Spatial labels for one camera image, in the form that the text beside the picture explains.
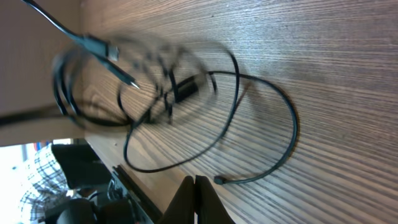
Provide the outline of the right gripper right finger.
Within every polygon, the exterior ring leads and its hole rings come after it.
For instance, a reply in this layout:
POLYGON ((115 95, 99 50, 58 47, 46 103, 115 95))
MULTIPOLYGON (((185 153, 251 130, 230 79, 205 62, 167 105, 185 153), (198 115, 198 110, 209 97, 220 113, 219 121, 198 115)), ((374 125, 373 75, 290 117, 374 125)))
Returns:
POLYGON ((195 177, 195 213, 198 224, 235 224, 205 176, 195 177))

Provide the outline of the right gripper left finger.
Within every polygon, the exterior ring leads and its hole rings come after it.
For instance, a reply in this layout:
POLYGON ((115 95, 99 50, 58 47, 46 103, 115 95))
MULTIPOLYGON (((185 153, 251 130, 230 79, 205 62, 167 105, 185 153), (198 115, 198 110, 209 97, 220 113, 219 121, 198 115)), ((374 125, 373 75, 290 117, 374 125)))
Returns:
POLYGON ((157 224, 192 224, 195 213, 195 186, 192 176, 186 176, 157 224))

